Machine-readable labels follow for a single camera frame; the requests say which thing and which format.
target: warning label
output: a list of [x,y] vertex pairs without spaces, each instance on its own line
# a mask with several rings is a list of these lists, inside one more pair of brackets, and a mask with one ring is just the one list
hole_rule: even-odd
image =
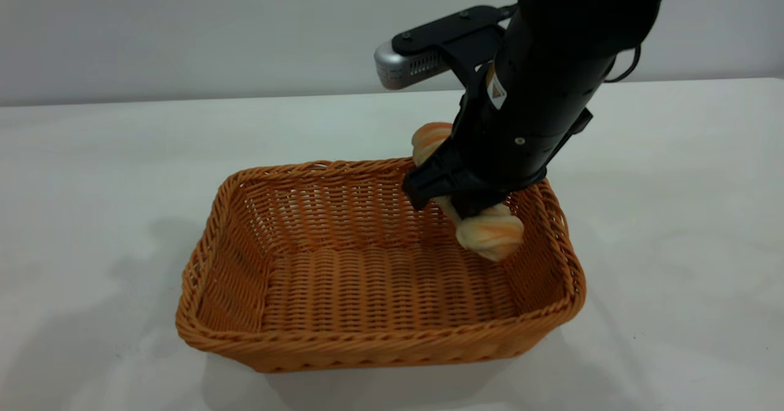
[[498,76],[496,76],[495,62],[490,65],[486,84],[488,87],[488,97],[490,97],[490,101],[492,102],[493,106],[496,107],[496,110],[500,110],[503,106],[503,102],[507,99],[507,90],[503,88],[501,81],[499,81]]

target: white wall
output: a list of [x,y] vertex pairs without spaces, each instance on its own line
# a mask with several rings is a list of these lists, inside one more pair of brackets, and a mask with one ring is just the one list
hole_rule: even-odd
[[[0,104],[380,91],[383,40],[513,1],[0,0]],[[632,79],[780,73],[782,12],[784,0],[666,0]],[[447,74],[417,88],[457,86]]]

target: robotic arm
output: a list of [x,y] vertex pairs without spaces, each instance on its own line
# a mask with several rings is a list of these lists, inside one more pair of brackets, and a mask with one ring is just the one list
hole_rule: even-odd
[[449,195],[466,218],[544,179],[549,161],[590,121],[586,104],[616,56],[635,48],[639,59],[661,0],[518,2],[449,15],[376,50],[387,88],[447,69],[465,86],[451,137],[405,177],[417,209]]

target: black cable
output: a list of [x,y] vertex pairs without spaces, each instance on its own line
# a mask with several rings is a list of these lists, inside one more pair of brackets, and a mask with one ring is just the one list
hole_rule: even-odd
[[635,68],[639,63],[639,57],[641,56],[641,53],[642,53],[642,45],[635,48],[635,60],[632,61],[632,64],[629,67],[629,69],[624,71],[624,73],[619,75],[617,78],[606,80],[605,83],[617,83],[625,78],[628,78],[629,74],[632,74],[632,72],[635,71]]

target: orange wicker basket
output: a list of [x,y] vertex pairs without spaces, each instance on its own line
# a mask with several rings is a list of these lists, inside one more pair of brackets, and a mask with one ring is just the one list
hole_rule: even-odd
[[585,302],[547,182],[513,194],[524,244],[463,250],[401,191],[409,158],[255,168],[221,185],[183,273],[191,346],[260,372],[470,363],[531,349]]

